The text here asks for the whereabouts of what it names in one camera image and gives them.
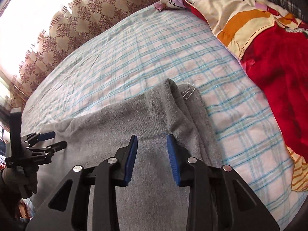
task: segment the white thread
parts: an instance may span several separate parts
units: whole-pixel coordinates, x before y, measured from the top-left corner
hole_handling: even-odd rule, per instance
[[[174,79],[178,79],[178,80],[181,80],[181,81],[186,82],[185,80],[183,80],[182,78],[179,78],[179,77],[175,77]],[[189,82],[186,82],[186,83],[189,84],[189,88],[188,88],[187,90],[185,90],[184,92],[181,92],[181,94],[186,93],[185,95],[183,95],[184,101],[186,101],[186,100],[193,94],[193,92],[194,92],[195,89],[196,89],[196,86],[195,86],[194,84],[191,84],[191,83],[189,83]],[[190,93],[190,95],[189,95],[187,98],[185,98],[185,96],[189,93],[191,86],[193,86],[194,89],[193,89],[193,91]]]

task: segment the blue and white checkered sheet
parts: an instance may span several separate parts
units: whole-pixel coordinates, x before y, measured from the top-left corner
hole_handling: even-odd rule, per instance
[[[224,162],[283,230],[308,193],[291,191],[293,162],[264,94],[209,26],[189,11],[159,12],[150,6],[82,45],[29,98],[22,134],[128,99],[165,78],[198,88]]]

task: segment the bed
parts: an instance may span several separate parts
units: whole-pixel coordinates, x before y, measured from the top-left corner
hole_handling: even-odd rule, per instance
[[[244,178],[283,230],[308,193],[291,191],[294,164],[264,94],[209,26],[187,10],[159,12],[152,5],[82,45],[30,96],[21,134],[95,112],[165,78],[200,91],[224,163]]]

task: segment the brown floral curtain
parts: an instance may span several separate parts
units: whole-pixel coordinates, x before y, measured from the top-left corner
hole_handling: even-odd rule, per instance
[[[158,0],[73,0],[57,12],[42,31],[34,51],[28,51],[20,63],[20,78],[10,83],[7,109],[24,108],[29,96],[46,76],[70,53],[85,42],[109,29],[132,13]]]

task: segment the gray fabric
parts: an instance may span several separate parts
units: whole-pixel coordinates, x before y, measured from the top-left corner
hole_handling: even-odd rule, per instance
[[[222,165],[199,92],[195,90],[186,100],[182,97],[185,93],[181,91],[189,86],[178,88],[167,79],[98,112],[46,125],[41,132],[55,131],[53,142],[65,140],[68,146],[55,153],[51,164],[40,166],[34,206],[42,203],[74,165],[99,165],[118,148],[127,146],[134,134],[138,137],[138,152],[132,180],[126,188],[116,190],[120,230],[185,230],[189,188],[178,188],[173,180],[167,135],[172,133],[192,156],[207,165]]]

